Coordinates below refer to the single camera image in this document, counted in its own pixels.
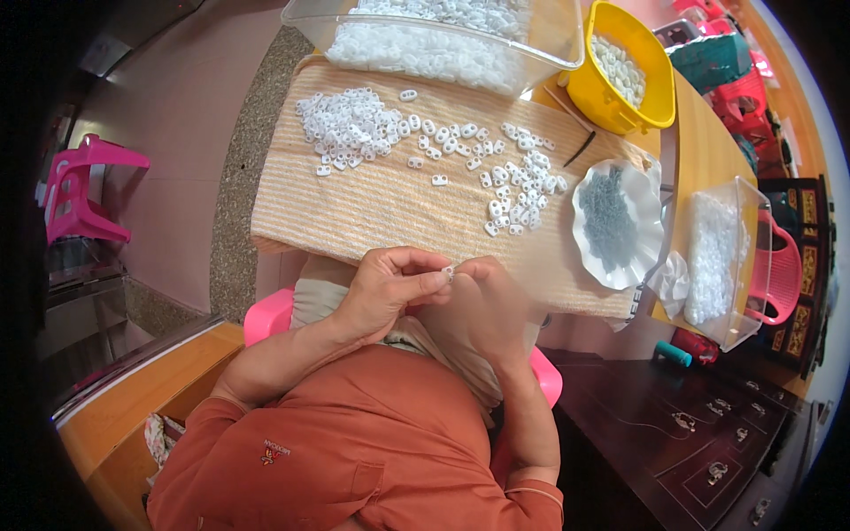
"white bowl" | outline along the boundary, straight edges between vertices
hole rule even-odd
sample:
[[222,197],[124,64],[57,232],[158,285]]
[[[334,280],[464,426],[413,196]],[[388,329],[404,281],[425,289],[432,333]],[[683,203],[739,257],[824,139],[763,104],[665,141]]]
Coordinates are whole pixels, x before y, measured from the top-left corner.
[[[629,216],[637,223],[637,248],[635,257],[628,267],[615,268],[606,272],[602,259],[590,253],[590,242],[584,233],[585,213],[579,207],[579,193],[587,188],[593,174],[607,175],[612,165],[623,168],[620,190],[625,194]],[[612,290],[625,290],[643,282],[646,273],[658,262],[661,244],[664,242],[664,226],[661,224],[661,201],[653,192],[652,182],[639,172],[629,161],[608,160],[595,164],[587,170],[584,179],[575,186],[573,194],[575,221],[573,236],[581,250],[581,262],[600,284]]]

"wooden table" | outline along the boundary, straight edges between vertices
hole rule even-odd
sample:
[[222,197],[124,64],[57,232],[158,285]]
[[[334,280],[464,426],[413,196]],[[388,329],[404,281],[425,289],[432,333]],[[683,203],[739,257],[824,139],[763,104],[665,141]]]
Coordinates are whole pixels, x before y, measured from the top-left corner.
[[[754,186],[757,184],[756,176],[750,169],[738,145],[732,139],[726,127],[711,110],[711,107],[700,96],[690,83],[677,71],[674,71],[676,82],[677,100],[677,167],[675,168],[675,185],[673,202],[668,207],[670,217],[668,234],[665,237],[664,249],[677,251],[688,260],[690,244],[690,196],[696,191],[709,189],[712,186],[726,183],[736,175],[748,179]],[[557,84],[557,76],[546,80],[540,87],[535,89],[531,100],[541,105],[547,105],[561,110],[549,94],[543,90],[543,86],[555,92],[561,101],[571,105],[573,110],[579,112],[570,100],[567,91]],[[627,141],[648,151],[655,158],[660,159],[661,138],[660,131],[650,129],[648,134],[632,133],[624,137]],[[662,168],[662,172],[669,172],[669,168]],[[757,218],[755,215],[745,219],[745,226],[753,242],[755,242]],[[755,253],[750,252],[741,271],[741,281],[744,282],[744,290],[749,290],[752,275],[752,264]],[[744,312],[746,297],[739,297],[736,302],[740,314]],[[675,319],[668,319],[664,308],[656,301],[652,316],[656,319],[680,326],[687,330],[697,331],[684,322],[683,316],[679,314]]]

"yellow plastic basin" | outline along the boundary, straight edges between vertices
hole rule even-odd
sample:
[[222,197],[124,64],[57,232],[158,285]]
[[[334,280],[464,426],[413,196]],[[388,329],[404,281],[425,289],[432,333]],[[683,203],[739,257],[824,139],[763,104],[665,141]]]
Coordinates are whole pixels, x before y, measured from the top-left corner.
[[[617,134],[646,134],[651,127],[664,129],[672,125],[676,118],[673,66],[652,31],[623,8],[603,0],[591,5],[584,27],[585,62],[578,70],[561,74],[569,75],[567,92],[575,106],[593,123]],[[599,70],[590,43],[594,32],[624,48],[646,74],[640,110],[626,102]]]

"shirt logo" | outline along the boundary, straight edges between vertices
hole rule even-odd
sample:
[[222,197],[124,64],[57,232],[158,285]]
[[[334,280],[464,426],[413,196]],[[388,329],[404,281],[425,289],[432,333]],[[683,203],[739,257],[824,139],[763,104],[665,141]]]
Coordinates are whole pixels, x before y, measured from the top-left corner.
[[268,439],[263,441],[265,444],[265,455],[260,457],[260,460],[263,462],[263,466],[266,465],[274,465],[275,459],[279,458],[281,455],[289,455],[289,449],[280,446],[277,443],[272,443]]

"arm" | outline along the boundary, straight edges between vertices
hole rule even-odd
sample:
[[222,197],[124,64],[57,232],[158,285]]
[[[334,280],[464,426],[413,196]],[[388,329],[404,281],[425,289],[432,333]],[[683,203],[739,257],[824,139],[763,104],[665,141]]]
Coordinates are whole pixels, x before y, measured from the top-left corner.
[[445,304],[451,261],[413,247],[374,249],[360,261],[339,308],[327,318],[251,345],[212,390],[251,410],[281,397],[335,359],[383,339],[408,304]]
[[493,365],[504,396],[502,430],[516,462],[516,469],[507,478],[508,490],[524,479],[554,485],[561,468],[558,429],[552,410],[524,353],[519,354],[512,357],[516,362]]
[[523,480],[555,485],[561,466],[558,430],[523,345],[527,297],[493,257],[458,266],[455,290],[466,307],[469,341],[492,366],[504,396],[503,429],[514,460],[507,490]]

